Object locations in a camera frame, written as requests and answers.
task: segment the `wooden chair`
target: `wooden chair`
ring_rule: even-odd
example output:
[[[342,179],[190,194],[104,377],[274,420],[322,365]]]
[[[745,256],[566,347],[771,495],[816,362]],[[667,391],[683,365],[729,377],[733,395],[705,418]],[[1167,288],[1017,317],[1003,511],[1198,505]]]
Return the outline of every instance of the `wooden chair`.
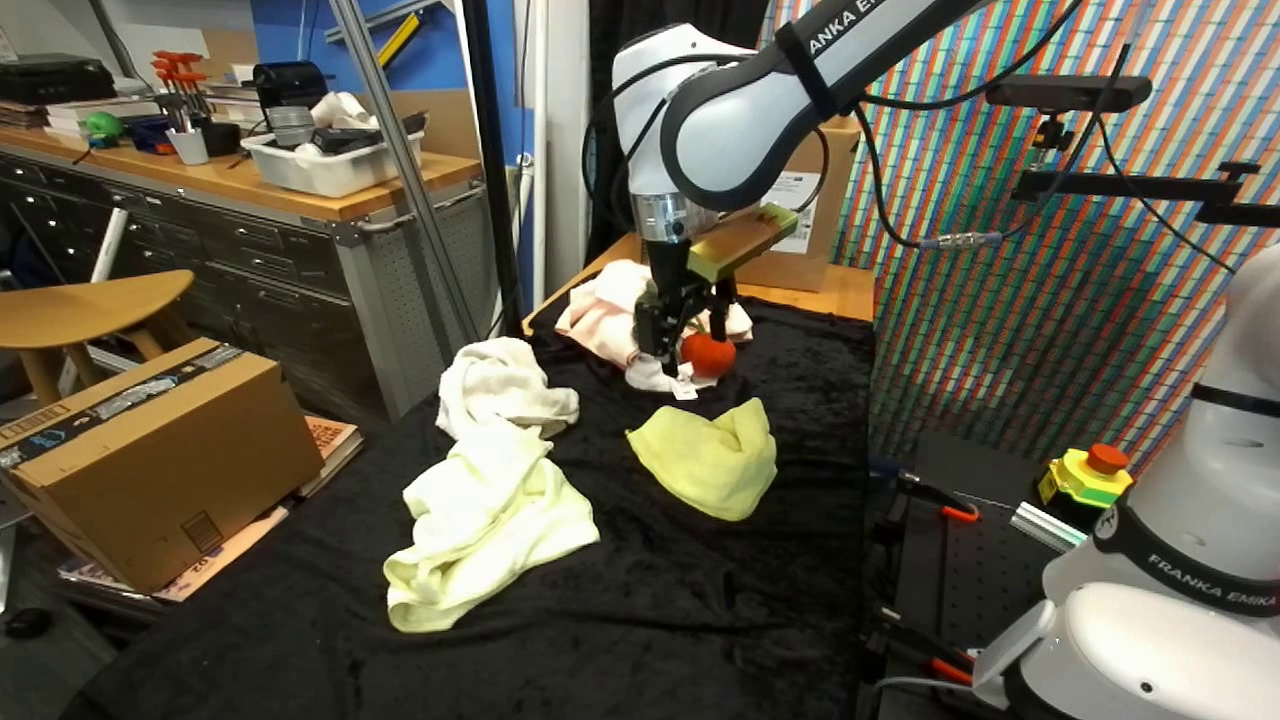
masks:
[[[0,347],[16,354],[41,406],[61,399],[63,362],[77,387],[94,384],[101,370],[86,341],[119,335],[144,362],[178,345],[188,334],[171,306],[190,288],[190,274],[146,274],[104,285],[51,285],[0,292]]]

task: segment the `yellow cloth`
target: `yellow cloth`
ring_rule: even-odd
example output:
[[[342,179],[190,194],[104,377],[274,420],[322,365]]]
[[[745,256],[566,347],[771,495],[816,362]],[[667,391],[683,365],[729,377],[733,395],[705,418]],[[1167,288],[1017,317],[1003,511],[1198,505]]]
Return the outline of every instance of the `yellow cloth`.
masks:
[[[774,475],[774,440],[761,399],[714,420],[659,410],[629,431],[629,446],[672,495],[714,521],[746,521]]]

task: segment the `metal cabinet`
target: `metal cabinet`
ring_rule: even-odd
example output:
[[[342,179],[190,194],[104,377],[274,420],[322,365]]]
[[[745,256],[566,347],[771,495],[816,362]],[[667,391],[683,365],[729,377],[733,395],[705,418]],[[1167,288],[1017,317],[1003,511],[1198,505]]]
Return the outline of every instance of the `metal cabinet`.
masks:
[[[182,317],[194,334],[279,362],[307,410],[355,424],[385,424],[437,391],[452,357],[431,311],[443,311],[446,347],[490,329],[497,266],[474,186],[431,196],[461,275],[431,268],[431,288],[408,274],[414,235],[402,217],[316,226],[2,152],[0,199],[54,279],[86,279],[106,217],[124,207],[111,275],[190,268]]]

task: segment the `metal mesh panel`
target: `metal mesh panel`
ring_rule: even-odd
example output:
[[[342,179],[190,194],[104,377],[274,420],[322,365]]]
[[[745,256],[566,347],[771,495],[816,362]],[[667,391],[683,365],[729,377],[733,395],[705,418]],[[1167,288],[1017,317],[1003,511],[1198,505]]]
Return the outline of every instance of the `metal mesh panel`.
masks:
[[[937,101],[1021,58],[1064,6],[993,6],[949,28],[874,85],[879,97]],[[1111,118],[1129,172],[1214,177],[1221,161],[1258,161],[1240,199],[1280,199],[1280,6],[1084,6],[1026,72],[1150,76],[1149,103]],[[867,111],[879,128],[887,206],[906,235],[1022,226],[1021,246],[903,254],[870,207],[862,152],[851,170],[834,262],[883,275],[870,446],[906,453],[921,428],[1046,456],[1114,440],[1149,461],[1180,418],[1208,341],[1221,268],[1177,246],[1131,199],[1057,196],[1012,206],[1036,111],[988,109]],[[1099,141],[1080,172],[1107,172]],[[1240,266],[1277,241],[1267,228],[1194,226],[1194,206],[1157,207],[1193,241]]]

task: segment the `red object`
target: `red object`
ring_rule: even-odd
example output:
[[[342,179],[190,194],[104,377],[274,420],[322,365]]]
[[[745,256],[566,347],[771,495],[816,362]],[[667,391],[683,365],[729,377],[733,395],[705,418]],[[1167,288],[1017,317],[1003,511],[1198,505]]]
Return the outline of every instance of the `red object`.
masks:
[[[203,72],[194,72],[203,58],[194,54],[157,54],[150,58],[150,70],[159,76],[163,90],[182,90],[182,94],[194,94]]]
[[[737,345],[733,341],[714,341],[708,334],[691,334],[678,345],[678,362],[689,362],[697,377],[721,379],[737,365]]]
[[[976,526],[985,511],[980,511],[980,510],[943,505],[938,515],[943,515],[949,526]]]
[[[1114,446],[1088,446],[1088,469],[1097,469],[1097,471],[1125,471],[1129,469],[1129,456],[1125,456],[1125,447],[1114,447]]]
[[[952,661],[943,661],[943,655],[932,655],[932,661],[926,661],[926,672],[938,676],[938,679],[952,679],[952,686],[971,687],[971,672],[960,669],[960,664],[952,664]]]

